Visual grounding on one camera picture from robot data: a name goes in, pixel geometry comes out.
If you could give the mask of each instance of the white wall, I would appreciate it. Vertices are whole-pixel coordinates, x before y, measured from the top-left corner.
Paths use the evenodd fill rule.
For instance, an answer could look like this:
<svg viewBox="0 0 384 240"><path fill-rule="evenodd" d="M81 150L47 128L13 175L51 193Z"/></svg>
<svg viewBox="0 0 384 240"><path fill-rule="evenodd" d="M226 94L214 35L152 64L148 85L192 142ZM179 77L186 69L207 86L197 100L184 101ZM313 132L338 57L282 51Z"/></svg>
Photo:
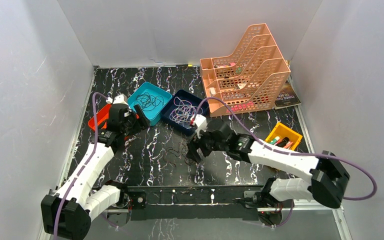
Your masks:
<svg viewBox="0 0 384 240"><path fill-rule="evenodd" d="M0 0L0 239L37 239L93 67L54 0Z"/></svg>
<svg viewBox="0 0 384 240"><path fill-rule="evenodd" d="M373 198L343 202L353 239L384 239L384 1L324 0L291 66L316 150L358 163L378 182ZM366 177L350 174L347 196L370 192Z"/></svg>
<svg viewBox="0 0 384 240"><path fill-rule="evenodd" d="M267 23L291 59L321 0L58 0L93 65L194 64Z"/></svg>

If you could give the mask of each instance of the white string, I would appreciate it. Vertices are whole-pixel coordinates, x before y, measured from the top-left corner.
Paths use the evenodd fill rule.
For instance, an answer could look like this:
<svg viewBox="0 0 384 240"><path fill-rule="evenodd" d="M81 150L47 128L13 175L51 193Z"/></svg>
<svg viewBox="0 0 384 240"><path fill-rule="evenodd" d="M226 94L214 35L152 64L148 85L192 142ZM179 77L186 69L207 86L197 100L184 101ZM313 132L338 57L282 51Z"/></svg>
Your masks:
<svg viewBox="0 0 384 240"><path fill-rule="evenodd" d="M177 108L173 109L170 113L170 119L177 124L183 125L186 129L190 129L189 122L191 117L195 115L197 106L193 106L188 100L182 100L178 96L174 98L174 105ZM202 114L203 110L200 108L198 114Z"/></svg>

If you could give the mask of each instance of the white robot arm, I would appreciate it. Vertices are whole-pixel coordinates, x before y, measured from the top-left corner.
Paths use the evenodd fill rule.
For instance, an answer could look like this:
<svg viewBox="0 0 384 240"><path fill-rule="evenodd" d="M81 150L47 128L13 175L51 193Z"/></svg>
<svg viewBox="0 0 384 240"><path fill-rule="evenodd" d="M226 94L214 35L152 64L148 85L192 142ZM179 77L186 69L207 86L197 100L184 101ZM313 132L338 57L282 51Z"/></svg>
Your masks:
<svg viewBox="0 0 384 240"><path fill-rule="evenodd" d="M125 147L126 137L150 126L141 108L134 106L134 112L126 100L124 94L115 97L105 122L106 128L96 126L97 142L89 144L85 156L65 184L55 194L43 198L41 210L45 232L54 233L58 207L63 200L58 236L73 240L83 239L91 222L111 205L127 205L127 186L122 183L108 181L97 192L91 193L102 169L118 150Z"/></svg>
<svg viewBox="0 0 384 240"><path fill-rule="evenodd" d="M196 131L187 143L186 156L197 163L201 161L198 150L204 157L212 151L224 151L234 160L266 165L296 177L270 178L262 192L253 196L254 204L273 206L285 200L305 199L334 209L341 206L350 175L339 161L285 154L295 152L274 145L265 148L252 136L236 133L219 118L207 124L204 116L197 115L193 125Z"/></svg>

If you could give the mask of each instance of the yellow box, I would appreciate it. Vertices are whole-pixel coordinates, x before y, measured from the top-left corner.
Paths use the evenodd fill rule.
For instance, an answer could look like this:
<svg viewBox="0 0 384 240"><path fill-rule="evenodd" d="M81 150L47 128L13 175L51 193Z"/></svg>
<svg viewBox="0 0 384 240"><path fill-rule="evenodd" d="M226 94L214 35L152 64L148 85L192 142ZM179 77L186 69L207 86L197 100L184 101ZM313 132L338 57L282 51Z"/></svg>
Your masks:
<svg viewBox="0 0 384 240"><path fill-rule="evenodd" d="M290 141L293 142L293 145L290 147L291 150L295 150L301 142L303 136L298 132L290 129L284 124L278 122L273 130L270 132L268 137L264 140L266 143L270 143L275 137L279 136L280 139L288 137Z"/></svg>

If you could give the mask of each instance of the book cover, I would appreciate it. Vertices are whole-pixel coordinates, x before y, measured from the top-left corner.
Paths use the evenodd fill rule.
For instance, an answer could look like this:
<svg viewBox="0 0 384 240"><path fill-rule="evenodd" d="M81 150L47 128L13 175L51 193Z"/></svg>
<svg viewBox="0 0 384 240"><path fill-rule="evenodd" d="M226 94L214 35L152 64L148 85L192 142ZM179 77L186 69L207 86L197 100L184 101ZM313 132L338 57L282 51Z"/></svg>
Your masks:
<svg viewBox="0 0 384 240"><path fill-rule="evenodd" d="M279 92L279 95L274 101L274 109L282 109L287 107L292 107L299 105L301 101L298 99L297 94L294 89L292 89L291 84L286 80L282 89Z"/></svg>

